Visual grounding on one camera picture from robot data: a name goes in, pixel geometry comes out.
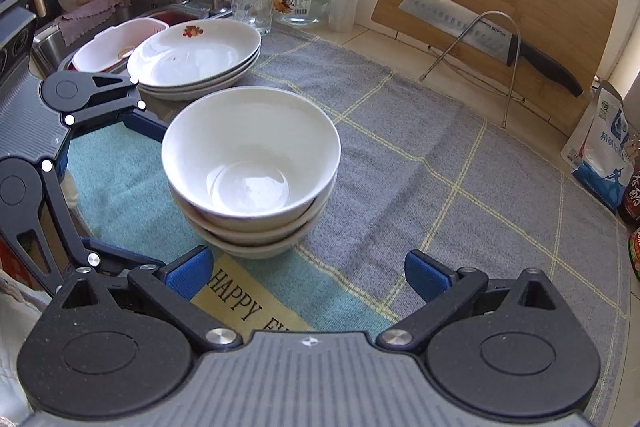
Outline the white floral bowl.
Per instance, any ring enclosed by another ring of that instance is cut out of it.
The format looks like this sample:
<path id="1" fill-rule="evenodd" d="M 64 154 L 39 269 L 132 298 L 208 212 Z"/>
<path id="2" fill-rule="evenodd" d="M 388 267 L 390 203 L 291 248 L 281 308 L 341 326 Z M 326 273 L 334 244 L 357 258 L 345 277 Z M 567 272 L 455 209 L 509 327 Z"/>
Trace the white floral bowl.
<path id="1" fill-rule="evenodd" d="M 299 244 L 319 222 L 325 209 L 326 204 L 312 205 L 300 217 L 302 219 L 300 225 L 290 223 L 280 229 L 256 233 L 231 232 L 231 235 L 236 236 L 236 239 L 231 242 L 226 241 L 220 234 L 203 228 L 204 220 L 201 218 L 194 220 L 186 217 L 186 220 L 196 234 L 225 253 L 244 259 L 264 260 L 283 254 Z"/>

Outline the stainless steel sink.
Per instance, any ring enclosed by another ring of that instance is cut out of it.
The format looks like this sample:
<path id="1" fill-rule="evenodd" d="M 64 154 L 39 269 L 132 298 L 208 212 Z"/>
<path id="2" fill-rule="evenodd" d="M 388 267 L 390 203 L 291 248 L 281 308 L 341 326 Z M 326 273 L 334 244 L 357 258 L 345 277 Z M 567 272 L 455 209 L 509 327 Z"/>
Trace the stainless steel sink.
<path id="1" fill-rule="evenodd" d="M 128 8 L 117 9 L 105 23 L 89 30 L 85 35 L 80 37 L 71 46 L 66 46 L 58 29 L 58 25 L 52 24 L 38 31 L 32 44 L 32 61 L 35 64 L 36 73 L 46 78 L 52 72 L 58 70 L 66 58 L 70 54 L 77 51 L 81 46 L 87 43 L 92 37 L 95 37 L 100 31 L 115 26 L 120 23 L 128 22 L 137 17 L 151 16 L 163 10 L 186 12 L 196 16 L 196 20 L 200 18 L 225 18 L 231 15 L 230 4 L 227 2 L 227 9 L 224 12 L 214 13 L 208 3 L 198 3 L 190 0 L 181 4 L 168 4 L 159 8 L 146 9 L 143 11 L 143 4 L 132 4 Z"/>

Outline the white colander basket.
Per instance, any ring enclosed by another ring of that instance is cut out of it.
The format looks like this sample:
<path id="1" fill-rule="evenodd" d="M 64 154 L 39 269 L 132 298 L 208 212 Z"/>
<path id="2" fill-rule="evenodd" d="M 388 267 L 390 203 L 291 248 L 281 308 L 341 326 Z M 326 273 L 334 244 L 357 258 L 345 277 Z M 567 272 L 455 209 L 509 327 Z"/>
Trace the white colander basket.
<path id="1" fill-rule="evenodd" d="M 106 72 L 125 60 L 144 40 L 168 27 L 168 23 L 153 17 L 135 18 L 111 26 L 75 53 L 73 68 L 78 72 Z"/>

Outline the purple cleaning cloth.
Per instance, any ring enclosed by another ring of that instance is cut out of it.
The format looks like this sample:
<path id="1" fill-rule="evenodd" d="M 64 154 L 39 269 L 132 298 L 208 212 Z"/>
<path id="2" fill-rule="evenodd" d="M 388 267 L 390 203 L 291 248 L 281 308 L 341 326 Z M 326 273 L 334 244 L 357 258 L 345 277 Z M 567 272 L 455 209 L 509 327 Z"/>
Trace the purple cleaning cloth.
<path id="1" fill-rule="evenodd" d="M 66 46 L 71 46 L 89 30 L 105 23 L 117 9 L 126 8 L 129 0 L 92 0 L 59 16 L 55 23 Z"/>

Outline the grey blue checked towel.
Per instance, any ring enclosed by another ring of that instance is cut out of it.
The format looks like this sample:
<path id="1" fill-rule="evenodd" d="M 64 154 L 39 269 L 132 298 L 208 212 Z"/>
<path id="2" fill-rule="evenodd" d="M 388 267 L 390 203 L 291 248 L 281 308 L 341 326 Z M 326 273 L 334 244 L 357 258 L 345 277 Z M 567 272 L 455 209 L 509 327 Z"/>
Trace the grey blue checked towel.
<path id="1" fill-rule="evenodd" d="M 573 178 L 452 98 L 291 28 L 262 45 L 251 84 L 303 95 L 335 122 L 342 161 L 302 243 L 269 260 L 216 254 L 196 301 L 254 329 L 364 329 L 420 307 L 404 277 L 419 248 L 512 279 L 547 272 L 601 358 L 586 414 L 608 421 L 628 332 L 627 233 Z"/>

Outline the red basin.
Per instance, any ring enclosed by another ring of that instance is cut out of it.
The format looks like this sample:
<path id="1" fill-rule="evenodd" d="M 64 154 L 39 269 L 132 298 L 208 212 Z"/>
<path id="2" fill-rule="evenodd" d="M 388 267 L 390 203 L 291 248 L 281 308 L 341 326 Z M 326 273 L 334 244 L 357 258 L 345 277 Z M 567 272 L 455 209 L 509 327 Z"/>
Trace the red basin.
<path id="1" fill-rule="evenodd" d="M 155 14 L 152 14 L 151 16 L 145 16 L 145 17 L 153 17 L 153 18 L 156 18 L 157 20 L 162 20 L 163 22 L 168 23 L 169 27 L 175 26 L 178 23 L 190 22 L 190 20 L 195 20 L 196 19 L 195 15 L 188 14 L 186 12 L 171 11 L 171 10 L 163 10 L 163 11 L 157 12 Z M 70 54 L 70 57 L 66 58 L 66 60 L 60 66 L 58 66 L 58 69 L 59 70 L 76 70 L 76 69 L 73 68 L 72 60 L 73 60 L 73 57 L 74 57 L 74 55 L 75 55 L 75 53 L 77 51 L 75 51 L 72 54 Z M 122 60 L 117 65 L 112 66 L 111 68 L 107 69 L 106 72 L 108 72 L 109 70 L 114 69 L 116 66 L 120 66 L 122 64 L 125 64 L 127 62 L 128 58 L 129 58 L 129 56 L 127 58 L 125 58 L 125 60 Z"/>

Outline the green lid sauce jar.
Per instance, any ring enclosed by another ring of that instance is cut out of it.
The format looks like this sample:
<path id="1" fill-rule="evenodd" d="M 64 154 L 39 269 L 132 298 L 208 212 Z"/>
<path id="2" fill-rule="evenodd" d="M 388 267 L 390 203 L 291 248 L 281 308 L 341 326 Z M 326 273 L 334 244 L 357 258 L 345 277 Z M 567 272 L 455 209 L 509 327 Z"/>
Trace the green lid sauce jar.
<path id="1" fill-rule="evenodd" d="M 634 276 L 640 281 L 640 229 L 634 230 L 629 236 L 628 254 Z"/>

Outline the white blue salt bag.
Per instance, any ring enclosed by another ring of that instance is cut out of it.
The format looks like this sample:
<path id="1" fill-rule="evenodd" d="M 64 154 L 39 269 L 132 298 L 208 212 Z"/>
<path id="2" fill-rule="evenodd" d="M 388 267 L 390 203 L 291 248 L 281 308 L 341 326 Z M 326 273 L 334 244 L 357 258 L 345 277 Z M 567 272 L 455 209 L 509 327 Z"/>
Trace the white blue salt bag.
<path id="1" fill-rule="evenodd" d="M 611 83 L 603 81 L 561 156 L 572 175 L 613 212 L 622 202 L 634 173 L 625 150 L 628 140 L 623 99 Z"/>

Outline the dark vinegar bottle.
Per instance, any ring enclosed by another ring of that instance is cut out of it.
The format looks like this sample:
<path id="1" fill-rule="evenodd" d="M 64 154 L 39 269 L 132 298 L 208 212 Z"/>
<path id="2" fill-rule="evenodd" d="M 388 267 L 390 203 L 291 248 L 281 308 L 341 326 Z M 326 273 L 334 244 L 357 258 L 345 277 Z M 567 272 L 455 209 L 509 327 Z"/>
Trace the dark vinegar bottle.
<path id="1" fill-rule="evenodd" d="M 640 220 L 640 171 L 634 169 L 629 184 L 626 187 L 618 214 L 627 223 L 638 227 Z"/>

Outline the black handled kitchen knife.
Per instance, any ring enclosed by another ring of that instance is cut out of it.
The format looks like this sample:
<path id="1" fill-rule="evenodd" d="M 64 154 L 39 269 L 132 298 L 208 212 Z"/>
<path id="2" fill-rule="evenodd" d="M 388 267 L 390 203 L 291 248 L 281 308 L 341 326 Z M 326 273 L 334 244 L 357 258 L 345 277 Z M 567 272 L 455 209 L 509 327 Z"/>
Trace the black handled kitchen knife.
<path id="1" fill-rule="evenodd" d="M 472 27 L 462 41 L 480 50 L 499 62 L 512 66 L 516 51 L 520 51 L 529 64 L 552 82 L 570 92 L 575 98 L 582 95 L 582 86 L 575 76 L 554 58 L 542 53 L 527 41 L 518 44 L 518 36 L 497 23 L 483 17 L 476 22 L 478 15 L 465 6 L 452 0 L 402 0 L 398 8 L 422 22 L 458 38 L 466 28 Z"/>

